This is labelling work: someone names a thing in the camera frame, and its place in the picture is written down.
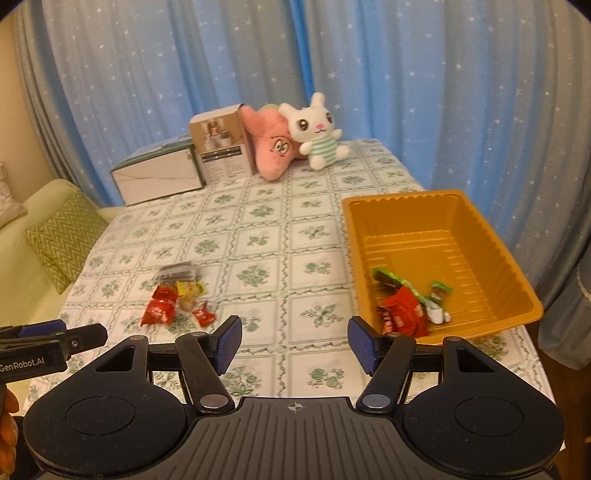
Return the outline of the person left hand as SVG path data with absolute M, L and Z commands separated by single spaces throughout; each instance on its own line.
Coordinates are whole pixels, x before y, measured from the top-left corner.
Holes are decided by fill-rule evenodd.
M 18 411 L 17 397 L 6 389 L 1 402 L 1 472 L 6 476 L 15 470 L 18 427 L 12 415 Z

